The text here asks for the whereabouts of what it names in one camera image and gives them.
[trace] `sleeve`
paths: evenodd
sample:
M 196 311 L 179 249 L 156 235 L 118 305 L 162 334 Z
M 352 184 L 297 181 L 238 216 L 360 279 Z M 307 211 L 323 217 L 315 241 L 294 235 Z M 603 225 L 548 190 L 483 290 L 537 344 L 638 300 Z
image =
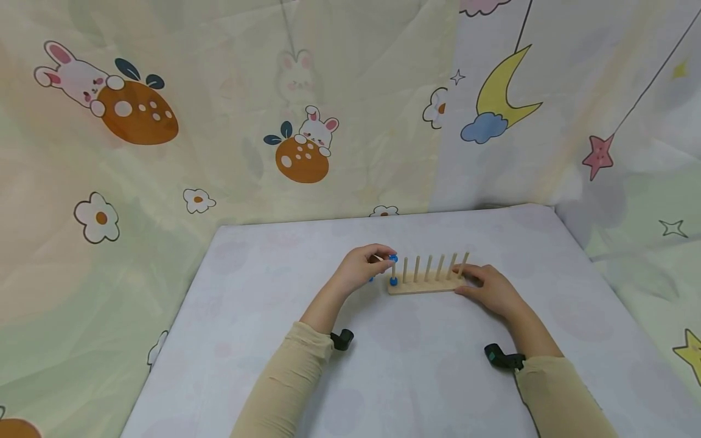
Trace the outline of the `sleeve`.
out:
M 618 436 L 566 358 L 532 357 L 516 382 L 541 438 Z
M 295 322 L 253 386 L 230 438 L 292 438 L 333 342 Z

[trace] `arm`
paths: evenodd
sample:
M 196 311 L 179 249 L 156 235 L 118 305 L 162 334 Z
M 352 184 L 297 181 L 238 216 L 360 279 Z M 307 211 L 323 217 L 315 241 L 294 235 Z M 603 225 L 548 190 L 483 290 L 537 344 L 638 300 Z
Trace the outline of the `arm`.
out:
M 572 363 L 509 280 L 489 265 L 465 265 L 463 272 L 483 285 L 461 286 L 455 292 L 501 316 L 516 349 L 526 356 L 516 382 L 541 438 L 617 437 Z
M 392 266 L 374 263 L 395 252 L 383 245 L 355 248 L 312 300 L 285 337 L 248 396 L 230 438 L 291 438 L 309 397 L 331 357 L 329 334 L 346 299 L 368 280 Z

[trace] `moon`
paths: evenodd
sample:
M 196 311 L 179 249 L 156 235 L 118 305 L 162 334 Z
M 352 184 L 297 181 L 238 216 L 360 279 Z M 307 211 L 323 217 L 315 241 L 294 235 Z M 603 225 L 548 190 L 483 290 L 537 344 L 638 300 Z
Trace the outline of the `moon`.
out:
M 511 78 L 516 73 L 516 69 L 530 48 L 530 46 L 524 47 L 506 58 L 489 74 L 477 97 L 478 114 L 501 114 L 508 122 L 507 128 L 511 128 L 517 121 L 530 116 L 535 110 L 540 108 L 543 104 L 542 102 L 514 108 L 509 104 L 507 97 Z

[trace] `white flower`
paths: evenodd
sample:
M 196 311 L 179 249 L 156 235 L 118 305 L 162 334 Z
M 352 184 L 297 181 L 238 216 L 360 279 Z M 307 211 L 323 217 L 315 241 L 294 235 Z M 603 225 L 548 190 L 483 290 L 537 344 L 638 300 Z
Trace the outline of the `white flower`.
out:
M 149 350 L 149 356 L 146 359 L 146 364 L 149 365 L 149 371 L 151 371 L 154 368 L 154 364 L 156 363 L 156 359 L 158 358 L 158 354 L 161 353 L 161 348 L 163 348 L 163 344 L 165 343 L 165 338 L 168 337 L 168 330 L 164 330 L 161 332 L 161 335 L 158 337 L 158 342 L 151 347 Z
M 83 235 L 88 242 L 100 243 L 105 239 L 114 242 L 119 238 L 117 211 L 98 192 L 92 192 L 90 200 L 79 202 L 73 215 L 83 224 Z
M 431 122 L 433 129 L 443 128 L 441 118 L 445 113 L 445 102 L 448 89 L 445 87 L 436 88 L 431 95 L 431 104 L 423 110 L 424 121 Z
M 190 212 L 190 214 L 194 212 L 204 213 L 210 207 L 214 207 L 217 204 L 217 201 L 210 199 L 207 192 L 202 189 L 185 189 L 185 191 L 182 192 L 182 198 L 185 199 L 187 211 Z
M 378 205 L 375 207 L 375 210 L 372 210 L 370 217 L 396 216 L 397 214 L 399 214 L 399 209 L 394 206 L 385 207 L 384 205 Z

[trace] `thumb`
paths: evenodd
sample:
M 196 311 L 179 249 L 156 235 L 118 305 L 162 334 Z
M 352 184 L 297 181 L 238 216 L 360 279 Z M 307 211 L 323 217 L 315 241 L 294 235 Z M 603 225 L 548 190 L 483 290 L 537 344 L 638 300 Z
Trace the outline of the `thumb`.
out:
M 457 286 L 455 288 L 455 293 L 458 295 L 466 296 L 469 299 L 478 300 L 477 295 L 479 294 L 479 289 L 470 286 Z
M 391 260 L 383 260 L 378 261 L 376 263 L 370 263 L 370 272 L 372 272 L 372 275 L 382 274 L 384 271 L 391 268 L 392 265 L 394 265 L 394 262 Z

